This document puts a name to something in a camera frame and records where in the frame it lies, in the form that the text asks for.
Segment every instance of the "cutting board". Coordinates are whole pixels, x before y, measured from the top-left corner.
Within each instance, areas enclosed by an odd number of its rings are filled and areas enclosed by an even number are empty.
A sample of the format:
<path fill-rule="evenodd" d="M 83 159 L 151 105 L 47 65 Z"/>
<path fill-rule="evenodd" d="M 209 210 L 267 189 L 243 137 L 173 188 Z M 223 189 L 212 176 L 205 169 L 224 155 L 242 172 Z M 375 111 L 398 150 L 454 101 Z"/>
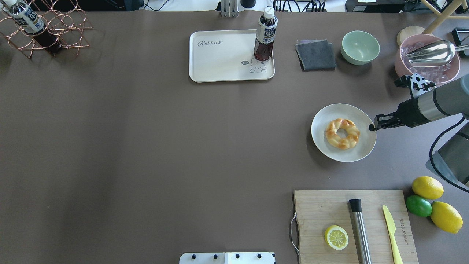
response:
<path fill-rule="evenodd" d="M 300 264 L 340 263 L 359 264 L 352 213 L 348 201 L 362 200 L 371 262 L 393 264 L 393 255 L 383 205 L 393 215 L 395 238 L 405 264 L 418 264 L 412 230 L 402 190 L 296 190 L 295 210 L 298 223 Z M 343 250 L 329 247 L 324 239 L 327 227 L 338 225 L 348 234 L 348 246 Z"/>

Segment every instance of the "white bottle cap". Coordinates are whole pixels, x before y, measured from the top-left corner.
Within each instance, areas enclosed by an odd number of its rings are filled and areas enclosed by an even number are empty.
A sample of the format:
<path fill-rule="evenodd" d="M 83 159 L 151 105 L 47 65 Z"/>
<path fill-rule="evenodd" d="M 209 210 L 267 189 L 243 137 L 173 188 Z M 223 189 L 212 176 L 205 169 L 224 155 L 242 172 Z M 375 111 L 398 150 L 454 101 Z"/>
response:
<path fill-rule="evenodd" d="M 266 7 L 264 10 L 264 17 L 267 19 L 273 18 L 273 15 L 275 14 L 275 9 L 273 7 Z"/>
<path fill-rule="evenodd" d="M 3 0 L 7 6 L 12 6 L 18 2 L 18 0 Z"/>

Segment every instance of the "metal scoop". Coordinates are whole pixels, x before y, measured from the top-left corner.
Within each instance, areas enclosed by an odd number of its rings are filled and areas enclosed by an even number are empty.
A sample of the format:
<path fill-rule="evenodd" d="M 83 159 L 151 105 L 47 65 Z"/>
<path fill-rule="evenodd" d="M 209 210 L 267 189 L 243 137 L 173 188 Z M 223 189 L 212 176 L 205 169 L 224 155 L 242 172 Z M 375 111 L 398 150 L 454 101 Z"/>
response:
<path fill-rule="evenodd" d="M 451 62 L 456 52 L 466 50 L 469 44 L 455 47 L 448 40 L 437 40 L 407 53 L 413 67 L 438 67 Z"/>

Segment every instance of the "black cap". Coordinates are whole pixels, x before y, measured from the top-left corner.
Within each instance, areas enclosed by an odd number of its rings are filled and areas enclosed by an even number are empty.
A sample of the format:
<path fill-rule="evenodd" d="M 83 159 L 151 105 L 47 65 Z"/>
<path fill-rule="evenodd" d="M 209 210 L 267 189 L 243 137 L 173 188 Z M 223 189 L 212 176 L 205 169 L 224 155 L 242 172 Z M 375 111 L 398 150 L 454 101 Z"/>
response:
<path fill-rule="evenodd" d="M 361 212 L 362 211 L 362 200 L 361 199 L 352 199 L 348 201 L 352 212 Z"/>

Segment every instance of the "donut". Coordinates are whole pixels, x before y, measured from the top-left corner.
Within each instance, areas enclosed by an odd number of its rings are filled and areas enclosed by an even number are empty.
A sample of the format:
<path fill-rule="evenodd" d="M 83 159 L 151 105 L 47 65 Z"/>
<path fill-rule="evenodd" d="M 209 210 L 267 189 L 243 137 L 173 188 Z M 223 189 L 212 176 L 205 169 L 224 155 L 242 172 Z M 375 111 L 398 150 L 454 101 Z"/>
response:
<path fill-rule="evenodd" d="M 337 134 L 338 129 L 344 129 L 347 132 L 347 137 L 341 138 Z M 325 130 L 325 137 L 329 144 L 333 145 L 336 148 L 348 149 L 353 148 L 358 143 L 358 138 L 360 137 L 360 130 L 355 126 L 355 124 L 344 118 L 337 118 L 332 120 Z"/>

